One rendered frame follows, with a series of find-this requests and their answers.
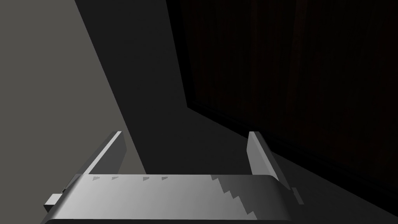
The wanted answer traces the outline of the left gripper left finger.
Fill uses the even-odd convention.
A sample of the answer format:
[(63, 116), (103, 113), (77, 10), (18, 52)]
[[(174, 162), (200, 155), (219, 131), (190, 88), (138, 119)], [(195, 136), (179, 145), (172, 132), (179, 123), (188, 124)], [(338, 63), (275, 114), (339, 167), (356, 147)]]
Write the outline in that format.
[(117, 174), (127, 148), (122, 131), (113, 131), (83, 164), (77, 174)]

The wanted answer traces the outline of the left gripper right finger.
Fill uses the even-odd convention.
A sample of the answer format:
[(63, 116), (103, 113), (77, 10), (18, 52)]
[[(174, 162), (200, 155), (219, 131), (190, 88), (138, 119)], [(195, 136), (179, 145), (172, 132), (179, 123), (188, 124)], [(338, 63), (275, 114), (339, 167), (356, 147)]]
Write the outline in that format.
[(260, 132), (249, 132), (246, 151), (253, 175), (273, 176), (288, 190), (290, 189), (281, 168)]

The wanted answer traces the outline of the dark brown wooden door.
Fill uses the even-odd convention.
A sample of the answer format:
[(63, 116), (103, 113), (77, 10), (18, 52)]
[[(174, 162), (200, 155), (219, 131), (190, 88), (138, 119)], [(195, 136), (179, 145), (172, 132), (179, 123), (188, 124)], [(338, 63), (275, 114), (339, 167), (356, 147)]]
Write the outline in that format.
[(398, 0), (166, 0), (190, 109), (398, 199)]

